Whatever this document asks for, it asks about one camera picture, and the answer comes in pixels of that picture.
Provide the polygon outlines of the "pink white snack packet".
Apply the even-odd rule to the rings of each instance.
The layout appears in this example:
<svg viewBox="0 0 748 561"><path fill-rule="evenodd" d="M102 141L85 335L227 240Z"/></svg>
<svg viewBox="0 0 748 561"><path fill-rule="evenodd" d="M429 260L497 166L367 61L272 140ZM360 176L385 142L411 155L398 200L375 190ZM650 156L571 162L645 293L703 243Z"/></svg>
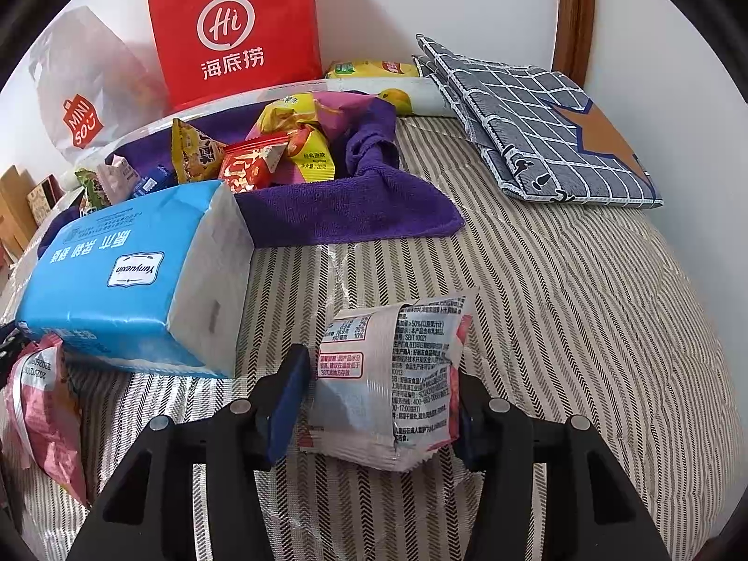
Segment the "pink white snack packet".
<svg viewBox="0 0 748 561"><path fill-rule="evenodd" d="M110 155L104 162L96 166L96 177L112 205L127 200L141 180L141 176L125 157Z"/></svg>

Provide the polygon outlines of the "blue snack packet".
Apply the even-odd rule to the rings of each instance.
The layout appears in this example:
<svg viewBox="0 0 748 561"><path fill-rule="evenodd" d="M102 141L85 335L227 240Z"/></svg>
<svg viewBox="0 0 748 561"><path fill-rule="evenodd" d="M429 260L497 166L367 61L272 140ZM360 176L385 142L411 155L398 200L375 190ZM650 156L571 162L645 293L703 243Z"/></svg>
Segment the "blue snack packet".
<svg viewBox="0 0 748 561"><path fill-rule="evenodd" d="M149 173L142 176L130 196L138 198L139 196L154 193L162 189L174 186L176 184L176 173L172 168L165 166L156 166Z"/></svg>

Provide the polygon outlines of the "pink yellow snack packet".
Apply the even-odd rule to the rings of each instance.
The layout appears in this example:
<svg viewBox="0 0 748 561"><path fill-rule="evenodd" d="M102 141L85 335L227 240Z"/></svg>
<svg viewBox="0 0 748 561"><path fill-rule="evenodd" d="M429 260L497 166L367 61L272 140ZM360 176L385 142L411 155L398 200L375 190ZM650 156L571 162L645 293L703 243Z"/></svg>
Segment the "pink yellow snack packet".
<svg viewBox="0 0 748 561"><path fill-rule="evenodd" d="M313 91L315 120L328 141L336 141L370 108L375 95L349 91Z"/></svg>

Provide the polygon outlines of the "pink snack packet front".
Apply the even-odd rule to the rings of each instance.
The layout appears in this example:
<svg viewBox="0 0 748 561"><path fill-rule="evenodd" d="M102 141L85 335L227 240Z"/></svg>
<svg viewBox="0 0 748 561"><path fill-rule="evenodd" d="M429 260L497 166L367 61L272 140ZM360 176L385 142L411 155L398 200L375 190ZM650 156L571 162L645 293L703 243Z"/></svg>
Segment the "pink snack packet front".
<svg viewBox="0 0 748 561"><path fill-rule="evenodd" d="M20 352L4 402L11 438L19 445L20 467L37 466L87 507L81 411L68 380L61 337L47 333Z"/></svg>

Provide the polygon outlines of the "blue tissue pack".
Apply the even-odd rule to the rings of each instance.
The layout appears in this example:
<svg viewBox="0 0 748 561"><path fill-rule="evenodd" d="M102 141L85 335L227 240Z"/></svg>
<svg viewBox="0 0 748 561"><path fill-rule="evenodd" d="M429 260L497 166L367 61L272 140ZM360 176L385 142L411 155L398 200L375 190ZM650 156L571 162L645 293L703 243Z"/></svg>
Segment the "blue tissue pack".
<svg viewBox="0 0 748 561"><path fill-rule="evenodd" d="M221 181L176 185L59 229L15 311L79 361L232 377L253 240Z"/></svg>

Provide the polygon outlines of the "pink dotted snack packet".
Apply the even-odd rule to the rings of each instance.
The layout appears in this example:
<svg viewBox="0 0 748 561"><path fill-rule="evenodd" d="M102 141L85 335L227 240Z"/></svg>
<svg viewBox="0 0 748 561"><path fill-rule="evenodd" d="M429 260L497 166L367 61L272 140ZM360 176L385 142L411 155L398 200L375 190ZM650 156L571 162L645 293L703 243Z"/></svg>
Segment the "pink dotted snack packet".
<svg viewBox="0 0 748 561"><path fill-rule="evenodd" d="M477 291L344 309L313 360L304 452L407 472L459 434L459 365Z"/></svg>

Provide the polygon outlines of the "wooden headboard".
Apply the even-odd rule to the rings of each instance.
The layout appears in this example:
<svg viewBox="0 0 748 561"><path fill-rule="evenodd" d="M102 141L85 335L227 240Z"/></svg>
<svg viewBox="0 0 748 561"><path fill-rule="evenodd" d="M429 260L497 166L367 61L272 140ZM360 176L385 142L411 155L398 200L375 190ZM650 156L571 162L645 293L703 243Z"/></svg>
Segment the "wooden headboard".
<svg viewBox="0 0 748 561"><path fill-rule="evenodd" d="M38 229L28 203L33 188L29 173L18 171L14 165L1 175L1 243L14 259L23 255Z"/></svg>

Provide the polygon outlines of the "brown framed picture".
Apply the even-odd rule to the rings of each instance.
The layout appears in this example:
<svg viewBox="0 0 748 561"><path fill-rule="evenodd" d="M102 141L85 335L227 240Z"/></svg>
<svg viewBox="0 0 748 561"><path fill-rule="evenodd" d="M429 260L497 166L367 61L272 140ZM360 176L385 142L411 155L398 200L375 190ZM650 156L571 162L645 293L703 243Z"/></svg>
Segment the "brown framed picture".
<svg viewBox="0 0 748 561"><path fill-rule="evenodd" d="M41 225L52 208L61 200L62 193L55 176L48 175L27 194L27 203L34 222Z"/></svg>

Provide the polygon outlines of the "red snack packet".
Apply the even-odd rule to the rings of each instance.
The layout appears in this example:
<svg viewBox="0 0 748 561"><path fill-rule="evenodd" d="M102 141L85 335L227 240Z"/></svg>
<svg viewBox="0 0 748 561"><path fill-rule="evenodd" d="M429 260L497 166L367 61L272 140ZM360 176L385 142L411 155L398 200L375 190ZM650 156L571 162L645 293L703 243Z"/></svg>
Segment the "red snack packet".
<svg viewBox="0 0 748 561"><path fill-rule="evenodd" d="M233 194L266 189L284 156L289 143L283 133L262 136L233 143L224 149L218 179L222 180Z"/></svg>

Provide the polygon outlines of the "grey checked folded fabric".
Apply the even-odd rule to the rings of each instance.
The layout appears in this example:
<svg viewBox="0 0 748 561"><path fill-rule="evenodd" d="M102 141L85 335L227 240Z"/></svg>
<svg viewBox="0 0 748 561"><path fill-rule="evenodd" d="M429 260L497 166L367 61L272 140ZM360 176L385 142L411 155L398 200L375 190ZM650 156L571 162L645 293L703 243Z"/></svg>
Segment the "grey checked folded fabric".
<svg viewBox="0 0 748 561"><path fill-rule="evenodd" d="M663 204L632 146L564 73L460 55L423 34L416 42L418 69L504 194L535 203Z"/></svg>

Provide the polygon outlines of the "purple towel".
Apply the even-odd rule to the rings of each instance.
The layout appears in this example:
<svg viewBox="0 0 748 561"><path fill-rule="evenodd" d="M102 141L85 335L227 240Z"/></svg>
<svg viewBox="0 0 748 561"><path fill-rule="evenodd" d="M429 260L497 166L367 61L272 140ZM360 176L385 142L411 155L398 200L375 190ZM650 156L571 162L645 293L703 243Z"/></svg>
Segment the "purple towel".
<svg viewBox="0 0 748 561"><path fill-rule="evenodd" d="M399 168L396 109L381 98L332 142L341 176L236 196L255 246L339 245L451 236L458 208L429 182Z"/></svg>

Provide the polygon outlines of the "white Miniso plastic bag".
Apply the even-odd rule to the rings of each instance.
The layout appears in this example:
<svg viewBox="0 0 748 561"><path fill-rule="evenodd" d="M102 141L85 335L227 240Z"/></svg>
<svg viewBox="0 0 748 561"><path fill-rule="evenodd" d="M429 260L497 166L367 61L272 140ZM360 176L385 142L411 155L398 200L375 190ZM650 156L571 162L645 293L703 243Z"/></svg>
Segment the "white Miniso plastic bag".
<svg viewBox="0 0 748 561"><path fill-rule="evenodd" d="M169 109L164 83L90 7L59 16L29 53L44 129L70 164Z"/></svg>

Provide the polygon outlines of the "rolled fruit print mat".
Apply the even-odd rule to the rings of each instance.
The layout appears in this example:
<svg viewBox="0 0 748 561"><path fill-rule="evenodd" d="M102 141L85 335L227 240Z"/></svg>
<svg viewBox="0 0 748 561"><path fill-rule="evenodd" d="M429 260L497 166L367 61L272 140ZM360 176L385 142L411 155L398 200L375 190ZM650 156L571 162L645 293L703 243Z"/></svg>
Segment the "rolled fruit print mat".
<svg viewBox="0 0 748 561"><path fill-rule="evenodd" d="M170 167L173 164L171 162L171 128L173 128L175 119L183 120L219 142L233 143L247 136L267 103L292 94L317 93L317 91L392 94L396 103L410 104L413 115L449 116L451 114L451 110L433 81L426 77L402 77L402 79L353 77L352 79L293 82L225 96L166 115L156 122L148 123L125 134L108 143L107 146L96 148L90 155L79 158L76 164L71 166L71 170L64 174L64 180L68 187L75 187L77 170L80 168L94 170L111 155L125 158L128 164L141 175L149 173L157 166Z"/></svg>

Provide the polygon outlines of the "red paper shopping bag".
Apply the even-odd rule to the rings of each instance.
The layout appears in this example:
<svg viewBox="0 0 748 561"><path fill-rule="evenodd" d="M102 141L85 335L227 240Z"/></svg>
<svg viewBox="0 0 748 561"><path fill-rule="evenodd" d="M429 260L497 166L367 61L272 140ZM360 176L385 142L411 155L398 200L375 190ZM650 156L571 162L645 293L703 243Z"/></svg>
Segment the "red paper shopping bag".
<svg viewBox="0 0 748 561"><path fill-rule="evenodd" d="M147 0L171 107L322 76L316 0Z"/></svg>

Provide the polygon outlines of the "yellow bag by wall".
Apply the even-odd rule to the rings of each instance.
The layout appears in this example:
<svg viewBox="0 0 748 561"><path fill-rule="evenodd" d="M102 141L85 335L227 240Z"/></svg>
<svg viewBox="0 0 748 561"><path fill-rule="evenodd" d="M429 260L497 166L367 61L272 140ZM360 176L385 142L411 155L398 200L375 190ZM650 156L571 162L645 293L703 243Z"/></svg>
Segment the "yellow bag by wall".
<svg viewBox="0 0 748 561"><path fill-rule="evenodd" d="M420 71L414 64L384 61L384 59L354 59L354 61L335 62L324 74L326 79L353 79L354 77L403 79L403 77L419 76Z"/></svg>

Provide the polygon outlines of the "brown door frame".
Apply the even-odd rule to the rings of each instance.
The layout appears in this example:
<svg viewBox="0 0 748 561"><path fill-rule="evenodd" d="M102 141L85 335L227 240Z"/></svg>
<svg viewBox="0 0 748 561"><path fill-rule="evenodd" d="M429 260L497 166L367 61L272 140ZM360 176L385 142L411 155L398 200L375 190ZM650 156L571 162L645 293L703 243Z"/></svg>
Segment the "brown door frame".
<svg viewBox="0 0 748 561"><path fill-rule="evenodd" d="M584 86L590 63L596 0L558 0L553 68Z"/></svg>

